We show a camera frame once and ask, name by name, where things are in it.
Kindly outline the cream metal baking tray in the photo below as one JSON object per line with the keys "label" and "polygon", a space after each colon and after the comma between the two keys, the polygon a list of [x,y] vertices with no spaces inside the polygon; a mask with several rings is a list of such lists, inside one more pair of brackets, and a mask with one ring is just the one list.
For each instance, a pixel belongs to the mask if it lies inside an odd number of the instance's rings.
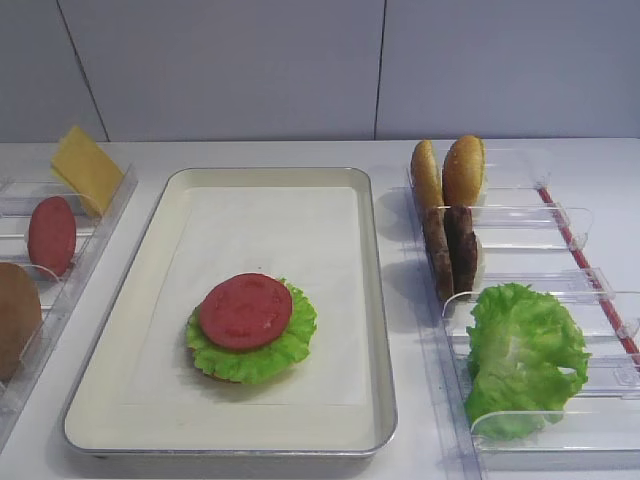
{"label": "cream metal baking tray", "polygon": [[[204,376],[189,314],[263,273],[315,307],[309,357],[255,386]],[[96,455],[369,456],[397,425],[371,182],[355,168],[191,168],[167,181],[64,419]]]}

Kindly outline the left bun half in rack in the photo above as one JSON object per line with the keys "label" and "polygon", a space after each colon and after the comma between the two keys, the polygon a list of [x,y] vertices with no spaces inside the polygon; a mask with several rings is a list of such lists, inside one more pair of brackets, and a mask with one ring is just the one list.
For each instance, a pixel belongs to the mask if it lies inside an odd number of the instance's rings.
{"label": "left bun half in rack", "polygon": [[419,141],[412,153],[410,172],[416,199],[423,209],[444,205],[440,170],[430,140]]}

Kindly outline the white parchment paper sheet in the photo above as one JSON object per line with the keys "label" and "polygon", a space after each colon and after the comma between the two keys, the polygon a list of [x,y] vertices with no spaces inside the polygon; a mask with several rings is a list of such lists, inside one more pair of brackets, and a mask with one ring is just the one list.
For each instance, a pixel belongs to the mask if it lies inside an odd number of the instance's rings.
{"label": "white parchment paper sheet", "polygon": [[[356,405],[368,395],[368,339],[356,192],[348,187],[190,188],[155,220],[129,273],[142,331],[125,396],[135,403],[225,400]],[[188,315],[245,272],[284,278],[317,312],[309,356],[259,385],[216,381],[194,366]]]}

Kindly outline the right bun half in rack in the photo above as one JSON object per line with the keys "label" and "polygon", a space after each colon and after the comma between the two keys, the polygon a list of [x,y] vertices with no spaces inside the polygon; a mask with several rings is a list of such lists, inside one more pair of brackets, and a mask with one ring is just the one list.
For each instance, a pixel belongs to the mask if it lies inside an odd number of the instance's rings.
{"label": "right bun half in rack", "polygon": [[485,148],[480,137],[465,135],[449,148],[442,170],[444,203],[474,206],[480,196],[485,174]]}

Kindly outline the bun half in rack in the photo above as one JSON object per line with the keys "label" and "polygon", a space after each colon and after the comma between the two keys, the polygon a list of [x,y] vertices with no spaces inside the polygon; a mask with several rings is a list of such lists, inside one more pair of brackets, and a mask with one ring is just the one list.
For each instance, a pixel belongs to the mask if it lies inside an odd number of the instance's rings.
{"label": "bun half in rack", "polygon": [[412,153],[410,172],[416,199],[423,209],[444,205],[440,170],[430,140],[419,141]]}
{"label": "bun half in rack", "polygon": [[485,174],[485,148],[480,137],[465,135],[449,148],[442,170],[444,203],[474,206],[480,196]]}

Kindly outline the right brown meat patty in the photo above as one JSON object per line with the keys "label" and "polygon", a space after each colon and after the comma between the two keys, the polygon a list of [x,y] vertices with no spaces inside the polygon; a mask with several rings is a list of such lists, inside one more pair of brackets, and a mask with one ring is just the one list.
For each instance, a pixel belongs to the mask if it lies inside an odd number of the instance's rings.
{"label": "right brown meat patty", "polygon": [[477,240],[473,230],[471,209],[465,206],[450,206],[444,213],[444,229],[454,292],[471,291],[478,265]]}

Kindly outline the red tomato slice in rack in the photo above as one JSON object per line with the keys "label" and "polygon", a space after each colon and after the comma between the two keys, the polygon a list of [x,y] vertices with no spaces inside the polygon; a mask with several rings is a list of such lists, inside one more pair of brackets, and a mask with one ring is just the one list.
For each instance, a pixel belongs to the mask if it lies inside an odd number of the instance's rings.
{"label": "red tomato slice in rack", "polygon": [[71,264],[76,248],[76,221],[69,203],[61,196],[41,201],[31,215],[27,249],[33,265],[61,277]]}

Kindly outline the yellow cheese slice back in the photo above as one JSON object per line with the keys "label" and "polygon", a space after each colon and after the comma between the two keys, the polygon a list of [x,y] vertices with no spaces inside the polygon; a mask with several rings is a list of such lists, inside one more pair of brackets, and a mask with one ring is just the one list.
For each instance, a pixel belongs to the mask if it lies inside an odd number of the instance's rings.
{"label": "yellow cheese slice back", "polygon": [[57,181],[59,181],[61,184],[64,184],[69,189],[73,189],[72,183],[65,177],[64,174],[62,174],[58,170],[58,168],[54,165],[54,163],[50,164],[50,171],[51,171],[51,174],[56,178]]}

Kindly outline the clear acrylic right rack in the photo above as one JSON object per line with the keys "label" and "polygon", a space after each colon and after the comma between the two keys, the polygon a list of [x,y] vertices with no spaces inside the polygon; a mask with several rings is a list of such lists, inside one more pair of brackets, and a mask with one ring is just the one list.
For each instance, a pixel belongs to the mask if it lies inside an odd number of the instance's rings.
{"label": "clear acrylic right rack", "polygon": [[[492,479],[500,471],[639,467],[639,369],[621,346],[553,216],[560,213],[568,222],[584,253],[593,215],[554,201],[549,176],[539,152],[489,153],[484,190],[470,208],[478,243],[473,289],[445,302],[437,295],[413,182],[405,187],[413,249],[425,288],[420,334],[427,366],[436,378],[432,398],[451,479]],[[591,267],[605,279],[624,332],[639,348],[638,293],[613,289],[602,271]],[[582,330],[590,358],[588,381],[565,404],[560,421],[546,423],[524,438],[495,440],[475,434],[464,411],[472,389],[467,329],[473,325],[472,310],[482,290],[507,283],[555,296]]]}

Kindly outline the yellow cheese slice front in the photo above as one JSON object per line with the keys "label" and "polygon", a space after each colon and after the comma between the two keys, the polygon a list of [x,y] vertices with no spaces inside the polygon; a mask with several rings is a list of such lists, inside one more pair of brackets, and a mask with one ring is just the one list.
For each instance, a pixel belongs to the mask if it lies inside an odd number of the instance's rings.
{"label": "yellow cheese slice front", "polygon": [[105,151],[80,127],[60,140],[51,163],[72,183],[74,192],[92,217],[108,210],[124,174]]}

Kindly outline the left brown meat patty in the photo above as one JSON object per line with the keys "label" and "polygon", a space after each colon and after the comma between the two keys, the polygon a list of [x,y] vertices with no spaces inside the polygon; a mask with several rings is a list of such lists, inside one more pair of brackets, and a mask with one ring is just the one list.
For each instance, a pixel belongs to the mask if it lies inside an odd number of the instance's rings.
{"label": "left brown meat patty", "polygon": [[436,291],[441,302],[445,302],[454,294],[452,266],[443,219],[442,210],[430,208],[425,211],[422,220],[426,249],[433,266]]}

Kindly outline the green lettuce leaf in rack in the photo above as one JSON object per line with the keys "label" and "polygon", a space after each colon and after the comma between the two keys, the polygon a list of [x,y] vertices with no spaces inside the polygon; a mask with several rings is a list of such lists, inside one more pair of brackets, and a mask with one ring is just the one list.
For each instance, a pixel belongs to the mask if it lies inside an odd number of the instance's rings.
{"label": "green lettuce leaf in rack", "polygon": [[524,438],[562,419],[588,381],[582,330],[555,296],[509,283],[484,289],[472,310],[465,411],[474,433]]}

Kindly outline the clear acrylic rack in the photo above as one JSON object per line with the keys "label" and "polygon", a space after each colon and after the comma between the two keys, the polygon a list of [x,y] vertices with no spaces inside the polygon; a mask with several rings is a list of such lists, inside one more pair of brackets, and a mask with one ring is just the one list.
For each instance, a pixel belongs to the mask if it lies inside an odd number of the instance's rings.
{"label": "clear acrylic rack", "polygon": [[[445,302],[437,295],[413,182],[405,187],[413,249],[425,288],[420,334],[427,366],[436,378],[432,398],[451,479],[492,479],[500,471],[639,467],[639,369],[621,346],[553,216],[560,213],[568,222],[584,253],[593,215],[554,201],[549,176],[539,152],[489,153],[484,190],[470,208],[478,243],[473,289]],[[638,293],[613,289],[602,271],[591,267],[605,279],[624,332],[639,348]],[[482,290],[507,283],[555,296],[582,330],[590,358],[588,381],[565,404],[560,421],[546,423],[524,438],[495,440],[475,434],[464,411],[472,389],[467,329],[473,325],[472,310]]]}
{"label": "clear acrylic rack", "polygon": [[[66,327],[102,253],[135,191],[137,177],[132,165],[101,217],[88,215],[80,195],[53,181],[1,180],[1,260],[23,268],[38,289],[42,325],[26,342],[16,372],[1,384],[1,442],[14,429],[51,352]],[[71,265],[61,277],[47,277],[42,267],[30,263],[28,227],[36,206],[54,196],[64,198],[76,221],[76,248]]]}

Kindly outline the red tomato slice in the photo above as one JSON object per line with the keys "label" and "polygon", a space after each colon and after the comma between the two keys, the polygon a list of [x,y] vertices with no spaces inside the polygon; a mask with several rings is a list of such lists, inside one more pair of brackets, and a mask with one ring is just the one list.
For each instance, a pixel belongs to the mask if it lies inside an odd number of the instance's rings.
{"label": "red tomato slice", "polygon": [[214,287],[199,306],[198,324],[215,345],[244,351],[279,338],[293,314],[293,299],[279,280],[243,273]]}
{"label": "red tomato slice", "polygon": [[69,203],[61,196],[41,201],[31,215],[27,249],[33,265],[61,277],[71,264],[76,248],[76,221]]}

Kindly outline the green lettuce leaf on tray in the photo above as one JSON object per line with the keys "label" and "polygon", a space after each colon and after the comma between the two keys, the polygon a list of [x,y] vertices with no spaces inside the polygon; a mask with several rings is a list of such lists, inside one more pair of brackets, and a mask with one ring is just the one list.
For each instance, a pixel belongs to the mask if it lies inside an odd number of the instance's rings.
{"label": "green lettuce leaf on tray", "polygon": [[220,381],[262,384],[303,361],[310,353],[316,331],[317,312],[303,291],[278,278],[293,299],[293,314],[283,334],[273,342],[253,350],[232,351],[213,344],[198,324],[199,305],[187,321],[185,340],[194,366]]}

